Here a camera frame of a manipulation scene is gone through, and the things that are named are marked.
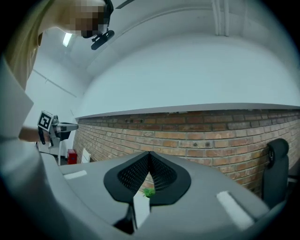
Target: ceiling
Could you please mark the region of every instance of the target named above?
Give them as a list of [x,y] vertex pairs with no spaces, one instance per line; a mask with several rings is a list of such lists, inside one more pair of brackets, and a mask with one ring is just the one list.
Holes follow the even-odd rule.
[[[215,34],[211,0],[134,0],[116,9],[124,1],[112,0],[115,10],[110,29],[115,36],[97,50],[91,50],[90,39],[75,35],[68,47],[63,46],[65,33],[59,29],[46,31],[41,49],[57,61],[68,60],[93,78],[133,51],[163,38],[195,32]],[[223,14],[223,0],[220,7]],[[230,37],[256,42],[277,54],[285,64],[299,65],[285,30],[259,2],[229,0],[229,12]]]

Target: ceiling fan blade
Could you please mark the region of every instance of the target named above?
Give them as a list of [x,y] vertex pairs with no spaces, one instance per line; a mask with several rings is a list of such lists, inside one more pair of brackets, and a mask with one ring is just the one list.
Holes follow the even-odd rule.
[[134,0],[127,0],[127,1],[123,2],[122,4],[118,5],[116,7],[116,9],[121,9],[121,8],[125,7],[126,5],[128,5],[129,3],[133,2],[133,1]]

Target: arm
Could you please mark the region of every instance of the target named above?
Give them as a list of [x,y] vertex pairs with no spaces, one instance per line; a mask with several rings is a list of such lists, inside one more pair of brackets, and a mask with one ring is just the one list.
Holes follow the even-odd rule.
[[[21,140],[27,141],[27,142],[39,142],[39,134],[37,128],[31,128],[31,127],[22,127],[19,138]],[[44,138],[46,142],[49,142],[49,134],[44,131]]]

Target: black camera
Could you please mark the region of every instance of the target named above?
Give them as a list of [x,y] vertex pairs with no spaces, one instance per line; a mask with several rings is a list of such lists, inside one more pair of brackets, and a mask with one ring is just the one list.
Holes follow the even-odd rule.
[[98,49],[100,46],[102,46],[104,43],[106,43],[109,39],[111,39],[114,36],[114,31],[108,29],[111,14],[113,12],[113,3],[111,2],[111,0],[104,0],[104,1],[106,5],[104,7],[104,19],[101,24],[107,25],[106,32],[102,33],[101,30],[98,30],[96,33],[92,30],[82,32],[82,37],[84,38],[91,38],[92,36],[96,35],[92,39],[93,44],[90,46],[92,50]]

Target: headset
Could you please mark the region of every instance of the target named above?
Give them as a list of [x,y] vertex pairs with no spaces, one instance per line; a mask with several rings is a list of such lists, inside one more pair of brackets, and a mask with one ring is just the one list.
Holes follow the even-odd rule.
[[105,6],[104,6],[104,12],[103,12],[103,18],[98,18],[98,29],[97,30],[89,30],[89,31],[82,31],[82,37],[84,38],[91,38],[92,36],[96,35],[92,42],[93,44],[90,46],[92,50],[98,49],[100,46],[102,46],[104,43],[106,43],[109,39],[111,39],[114,36],[114,31],[109,30],[109,22],[111,18],[111,14],[113,12],[113,3],[111,0],[104,0]]

